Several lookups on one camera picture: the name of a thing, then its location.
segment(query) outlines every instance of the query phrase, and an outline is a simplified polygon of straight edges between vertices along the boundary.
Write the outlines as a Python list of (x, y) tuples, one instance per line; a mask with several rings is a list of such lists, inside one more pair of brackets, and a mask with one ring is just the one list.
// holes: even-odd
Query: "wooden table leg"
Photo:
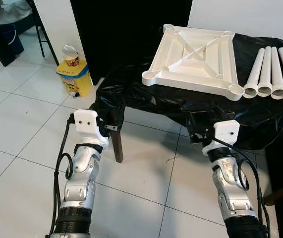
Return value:
[(121, 163), (123, 160), (120, 131), (112, 132), (113, 151), (115, 152), (116, 162)]

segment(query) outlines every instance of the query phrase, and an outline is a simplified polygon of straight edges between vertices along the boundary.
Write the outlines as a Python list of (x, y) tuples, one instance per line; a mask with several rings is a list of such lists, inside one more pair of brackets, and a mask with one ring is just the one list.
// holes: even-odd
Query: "blue bucket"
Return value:
[(0, 33), (6, 39), (6, 42), (9, 45), (14, 55), (18, 55), (21, 52), (23, 52), (24, 49), (17, 34), (15, 25), (13, 24), (0, 25)]

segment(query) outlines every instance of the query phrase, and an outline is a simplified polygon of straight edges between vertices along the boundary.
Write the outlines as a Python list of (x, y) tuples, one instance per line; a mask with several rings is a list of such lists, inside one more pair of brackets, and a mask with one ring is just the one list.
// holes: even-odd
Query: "yellow container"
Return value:
[(80, 60), (76, 67), (70, 67), (63, 61), (57, 67), (57, 74), (61, 76), (68, 93), (79, 93), (80, 97), (85, 97), (91, 91), (92, 83), (86, 61)]

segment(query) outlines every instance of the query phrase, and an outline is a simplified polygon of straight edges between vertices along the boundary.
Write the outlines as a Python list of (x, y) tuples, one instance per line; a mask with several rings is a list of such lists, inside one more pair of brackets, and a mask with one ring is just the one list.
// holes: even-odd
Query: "bed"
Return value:
[(14, 24), (18, 34), (34, 26), (32, 9), (26, 0), (0, 0), (0, 25)]

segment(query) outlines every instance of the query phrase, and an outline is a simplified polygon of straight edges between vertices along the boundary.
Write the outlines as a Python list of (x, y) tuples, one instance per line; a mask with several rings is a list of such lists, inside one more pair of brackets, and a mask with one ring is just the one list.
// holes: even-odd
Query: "black plastic sheet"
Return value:
[[(240, 123), (236, 146), (241, 149), (261, 149), (283, 132), (283, 99), (257, 96), (253, 99), (242, 97), (233, 102), (219, 95), (143, 85), (141, 73), (149, 69), (162, 37), (162, 31), (157, 32), (140, 46), (139, 55), (112, 67), (92, 105), (100, 115), (116, 110), (116, 123), (121, 128), (124, 108), (132, 107), (165, 115), (186, 126), (190, 135), (212, 128), (218, 121), (235, 119)], [(238, 82), (244, 86), (258, 50), (266, 46), (283, 47), (283, 40), (236, 34), (233, 46)]]

